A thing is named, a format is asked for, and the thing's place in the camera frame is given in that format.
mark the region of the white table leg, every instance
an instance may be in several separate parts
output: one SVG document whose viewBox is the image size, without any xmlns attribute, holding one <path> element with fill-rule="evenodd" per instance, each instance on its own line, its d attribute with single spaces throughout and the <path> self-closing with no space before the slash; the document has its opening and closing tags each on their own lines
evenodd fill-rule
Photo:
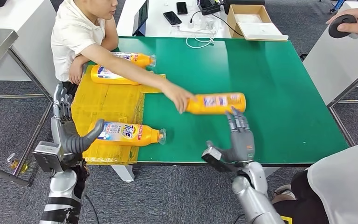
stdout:
<svg viewBox="0 0 358 224">
<path fill-rule="evenodd" d="M 273 174 L 275 171 L 279 170 L 280 167 L 264 167 L 264 173 L 266 178 Z"/>
<path fill-rule="evenodd" d="M 132 166 L 127 165 L 111 165 L 116 171 L 117 175 L 125 182 L 130 183 L 134 181 L 134 173 L 132 172 Z"/>
</svg>

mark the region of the green table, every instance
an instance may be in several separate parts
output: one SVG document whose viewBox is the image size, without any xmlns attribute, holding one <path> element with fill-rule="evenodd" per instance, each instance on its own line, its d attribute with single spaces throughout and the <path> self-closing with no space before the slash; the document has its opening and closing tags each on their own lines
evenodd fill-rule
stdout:
<svg viewBox="0 0 358 224">
<path fill-rule="evenodd" d="M 243 92 L 264 166 L 305 166 L 348 147 L 290 42 L 216 39 L 190 49 L 183 38 L 120 38 L 122 52 L 155 54 L 167 79 L 194 94 Z M 179 114 L 163 94 L 147 94 L 143 123 L 167 130 L 165 145 L 141 147 L 140 163 L 204 163 L 206 141 L 230 148 L 224 115 Z"/>
</svg>

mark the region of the person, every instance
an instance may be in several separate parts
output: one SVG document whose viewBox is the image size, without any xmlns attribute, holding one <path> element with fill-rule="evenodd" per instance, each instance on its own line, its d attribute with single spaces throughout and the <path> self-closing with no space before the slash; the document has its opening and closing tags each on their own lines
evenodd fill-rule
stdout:
<svg viewBox="0 0 358 224">
<path fill-rule="evenodd" d="M 338 13 L 356 17 L 357 23 L 338 30 L 358 34 L 358 8 Z M 358 145 L 325 157 L 279 187 L 272 201 L 283 220 L 292 224 L 358 223 Z"/>
<path fill-rule="evenodd" d="M 51 34 L 55 76 L 74 96 L 83 64 L 91 60 L 127 79 L 160 89 L 182 113 L 193 94 L 110 53 L 119 42 L 113 18 L 116 6 L 117 0 L 62 2 Z"/>
</svg>

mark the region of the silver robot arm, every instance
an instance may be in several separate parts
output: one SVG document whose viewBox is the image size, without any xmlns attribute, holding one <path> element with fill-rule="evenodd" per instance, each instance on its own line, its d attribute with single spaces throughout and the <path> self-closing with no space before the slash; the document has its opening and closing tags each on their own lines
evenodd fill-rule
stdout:
<svg viewBox="0 0 358 224">
<path fill-rule="evenodd" d="M 233 192 L 237 195 L 246 220 L 251 224 L 284 224 L 267 196 L 267 179 L 260 163 L 253 161 L 255 140 L 245 116 L 233 108 L 234 121 L 227 113 L 232 148 L 221 150 L 208 141 L 202 158 L 220 172 L 237 172 Z"/>
<path fill-rule="evenodd" d="M 103 129 L 104 120 L 81 137 L 72 120 L 72 96 L 58 84 L 54 94 L 51 132 L 54 143 L 41 141 L 33 155 L 44 172 L 51 173 L 50 193 L 40 224 L 77 224 L 89 173 L 82 152 Z"/>
</svg>

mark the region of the black cable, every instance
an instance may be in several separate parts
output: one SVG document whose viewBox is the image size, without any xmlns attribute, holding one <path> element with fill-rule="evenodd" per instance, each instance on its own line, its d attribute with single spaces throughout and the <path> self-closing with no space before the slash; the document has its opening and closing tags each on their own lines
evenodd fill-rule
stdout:
<svg viewBox="0 0 358 224">
<path fill-rule="evenodd" d="M 226 23 L 226 21 L 224 21 L 224 19 L 222 19 L 222 18 L 220 18 L 220 17 L 218 17 L 218 16 L 212 14 L 212 13 L 209 12 L 208 10 L 200 10 L 200 11 L 195 12 L 195 13 L 192 15 L 191 19 L 190 19 L 190 23 L 193 22 L 193 16 L 194 16 L 196 13 L 199 13 L 199 12 L 208 12 L 208 13 L 210 13 L 210 14 L 213 15 L 214 17 L 216 17 L 216 18 L 218 18 L 219 20 L 223 21 L 223 23 L 225 23 L 228 27 L 230 27 L 230 29 L 232 29 L 232 30 L 233 30 L 234 32 L 236 32 L 238 35 L 243 36 L 242 34 L 240 34 L 240 33 L 238 33 L 237 31 L 235 31 L 235 29 L 233 29 L 228 23 Z"/>
<path fill-rule="evenodd" d="M 84 197 L 87 198 L 87 200 L 90 202 L 91 207 L 93 208 L 94 213 L 95 213 L 96 223 L 99 224 L 99 219 L 98 219 L 98 215 L 96 214 L 94 204 L 91 202 L 91 200 L 90 200 L 90 198 L 89 198 L 89 196 L 87 194 L 84 194 Z"/>
<path fill-rule="evenodd" d="M 240 214 L 238 217 L 237 217 L 237 219 L 234 221 L 234 224 L 236 224 L 237 222 L 238 222 L 238 220 L 242 217 L 242 216 L 244 216 L 245 214 Z"/>
</svg>

